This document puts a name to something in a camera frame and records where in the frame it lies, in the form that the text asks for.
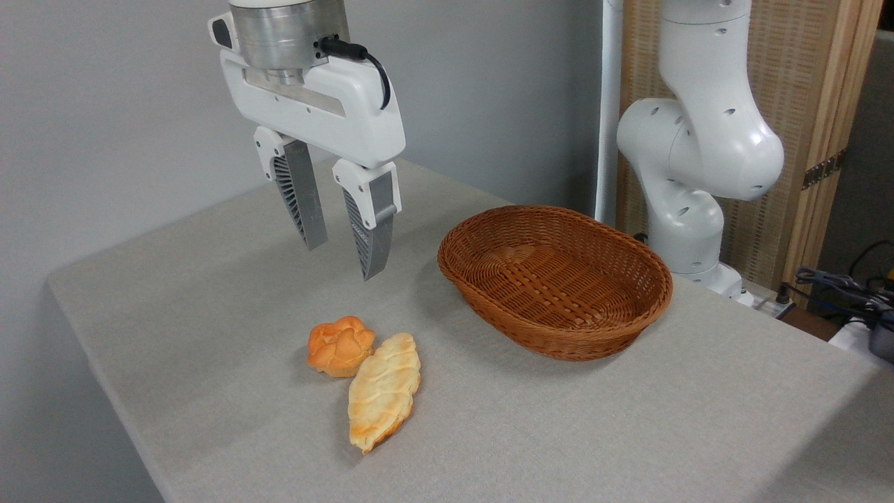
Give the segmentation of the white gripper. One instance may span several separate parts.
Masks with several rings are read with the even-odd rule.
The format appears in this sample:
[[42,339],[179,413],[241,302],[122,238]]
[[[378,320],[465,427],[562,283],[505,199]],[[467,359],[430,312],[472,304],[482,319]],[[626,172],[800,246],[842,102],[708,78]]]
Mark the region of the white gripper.
[[363,279],[376,276],[386,267],[393,220],[402,211],[390,161],[406,147],[396,96],[380,109],[376,68],[330,57],[304,71],[303,82],[281,85],[233,51],[221,50],[220,62],[237,109],[259,124],[254,141],[262,169],[309,249],[327,241],[327,230],[307,144],[344,157],[333,178],[344,191]]

